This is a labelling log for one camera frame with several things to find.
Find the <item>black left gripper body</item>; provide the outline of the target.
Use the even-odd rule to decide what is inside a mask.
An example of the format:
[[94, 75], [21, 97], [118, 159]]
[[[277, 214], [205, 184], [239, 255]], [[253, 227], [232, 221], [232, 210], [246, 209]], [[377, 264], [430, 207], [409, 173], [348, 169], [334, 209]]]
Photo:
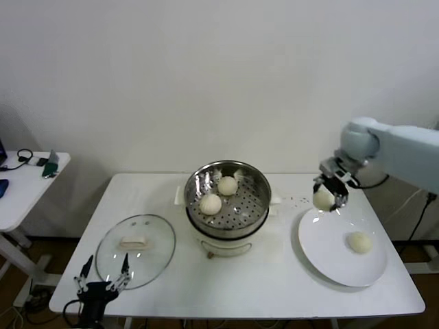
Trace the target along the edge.
[[112, 282], [78, 281], [78, 299], [83, 304], [80, 323], [101, 323], [108, 303], [115, 300], [121, 289]]

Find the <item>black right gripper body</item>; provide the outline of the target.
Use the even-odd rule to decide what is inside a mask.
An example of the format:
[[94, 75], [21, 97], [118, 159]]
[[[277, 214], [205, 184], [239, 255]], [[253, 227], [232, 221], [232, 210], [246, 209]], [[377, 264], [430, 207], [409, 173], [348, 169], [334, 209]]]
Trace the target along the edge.
[[348, 189], [340, 173], [342, 172], [323, 171], [321, 173], [322, 185], [334, 196], [347, 196]]

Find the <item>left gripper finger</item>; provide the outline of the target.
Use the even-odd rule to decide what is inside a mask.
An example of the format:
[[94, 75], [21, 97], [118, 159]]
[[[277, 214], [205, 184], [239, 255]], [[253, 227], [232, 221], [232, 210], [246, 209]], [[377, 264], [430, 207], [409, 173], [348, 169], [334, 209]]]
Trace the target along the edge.
[[127, 285], [130, 283], [130, 266], [128, 260], [128, 253], [126, 253], [123, 264], [121, 267], [121, 274], [119, 277], [110, 285], [109, 291], [122, 292], [126, 289]]
[[93, 255], [91, 255], [87, 262], [83, 265], [80, 274], [74, 277], [74, 281], [77, 288], [77, 294], [82, 294], [88, 291], [86, 279], [91, 270], [93, 264]]

